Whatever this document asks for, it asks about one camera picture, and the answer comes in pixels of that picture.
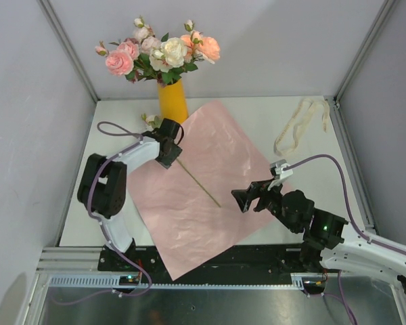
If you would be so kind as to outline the pink artificial flower bunch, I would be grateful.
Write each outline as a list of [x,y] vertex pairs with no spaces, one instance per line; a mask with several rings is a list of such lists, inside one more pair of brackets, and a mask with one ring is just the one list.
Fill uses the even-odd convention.
[[[151,127],[152,129],[158,128],[161,126],[163,118],[158,115],[147,115],[143,113],[141,115],[141,119],[147,125],[147,128]],[[201,182],[189,171],[189,169],[184,165],[184,163],[180,159],[176,159],[177,163],[181,166],[181,168],[194,180],[194,182],[203,190],[209,198],[219,207],[221,208],[221,204],[214,198],[214,196],[201,184]]]

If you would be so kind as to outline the purple pink wrapping paper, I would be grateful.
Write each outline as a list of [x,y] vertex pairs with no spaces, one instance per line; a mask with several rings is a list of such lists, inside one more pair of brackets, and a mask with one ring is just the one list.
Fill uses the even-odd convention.
[[269,179],[268,160],[226,107],[212,101],[183,125],[179,155],[219,208],[175,161],[152,160],[127,180],[129,195],[174,280],[238,243],[286,244],[291,234],[269,211],[242,213],[232,190]]

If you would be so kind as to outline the cream white rose stem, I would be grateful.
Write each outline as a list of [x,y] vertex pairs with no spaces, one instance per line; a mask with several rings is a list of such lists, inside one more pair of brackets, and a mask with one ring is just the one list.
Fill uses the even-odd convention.
[[180,68],[193,60],[191,47],[181,38],[173,37],[150,50],[151,67],[157,72]]

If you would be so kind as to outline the large pink rose stem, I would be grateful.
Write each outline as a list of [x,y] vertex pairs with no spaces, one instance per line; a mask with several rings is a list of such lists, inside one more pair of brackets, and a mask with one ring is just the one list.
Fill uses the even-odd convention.
[[105,65],[111,74],[125,76],[135,67],[134,61],[139,57],[139,46],[132,41],[124,41],[115,50],[109,51],[100,43],[95,46],[95,52],[105,57]]

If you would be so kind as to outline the peach rose stem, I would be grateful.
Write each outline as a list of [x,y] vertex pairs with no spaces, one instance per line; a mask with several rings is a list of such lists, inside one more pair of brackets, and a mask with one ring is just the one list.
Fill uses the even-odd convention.
[[212,37],[205,37],[202,33],[193,30],[188,35],[182,35],[180,39],[187,49],[184,58],[187,63],[204,60],[214,64],[221,57],[219,44]]

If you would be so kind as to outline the cream ribbon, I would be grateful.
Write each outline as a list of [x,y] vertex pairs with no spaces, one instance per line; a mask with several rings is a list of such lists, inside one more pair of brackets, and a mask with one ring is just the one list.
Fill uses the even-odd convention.
[[[293,153],[299,146],[300,140],[307,132],[309,124],[315,114],[321,110],[321,126],[323,132],[328,132],[330,121],[330,105],[326,100],[316,100],[311,97],[302,98],[296,109],[293,111],[289,121],[280,131],[273,143],[273,152],[277,156],[287,156]],[[285,147],[281,146],[282,141],[289,131],[292,131],[292,143]]]

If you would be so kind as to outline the light pink rose stem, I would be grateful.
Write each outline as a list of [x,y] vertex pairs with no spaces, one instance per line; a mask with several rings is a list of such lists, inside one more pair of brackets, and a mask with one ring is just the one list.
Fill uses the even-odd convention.
[[133,37],[138,43],[142,43],[148,37],[154,36],[154,31],[149,24],[145,23],[142,16],[134,19],[135,30],[133,32]]

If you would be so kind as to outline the pale pink rose stem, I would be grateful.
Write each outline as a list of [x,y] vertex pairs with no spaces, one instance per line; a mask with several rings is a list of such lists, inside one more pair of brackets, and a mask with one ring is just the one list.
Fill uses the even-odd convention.
[[189,34],[192,34],[195,31],[195,22],[193,20],[187,20],[184,27]]

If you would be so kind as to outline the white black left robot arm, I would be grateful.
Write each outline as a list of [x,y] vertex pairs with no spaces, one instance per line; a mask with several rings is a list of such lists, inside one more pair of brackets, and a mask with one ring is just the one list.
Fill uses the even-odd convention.
[[111,156],[90,155],[77,191],[77,200],[99,224],[107,246],[115,250],[113,264],[127,271],[136,262],[136,254],[129,250],[135,240],[121,212],[127,195],[127,177],[152,160],[165,169],[170,168],[182,153],[179,144],[185,132],[180,123],[168,118],[159,127],[143,133],[132,133],[108,121],[98,123],[97,129],[106,135],[137,139]]

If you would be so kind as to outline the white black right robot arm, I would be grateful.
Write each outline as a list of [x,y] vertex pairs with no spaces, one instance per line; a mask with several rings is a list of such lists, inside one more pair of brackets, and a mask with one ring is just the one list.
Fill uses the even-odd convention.
[[298,262],[303,270],[363,274],[398,286],[406,295],[406,251],[373,234],[355,231],[343,217],[315,208],[300,190],[282,194],[281,189],[268,181],[253,181],[231,195],[241,212],[247,212],[255,200],[255,212],[269,211],[292,233],[302,235]]

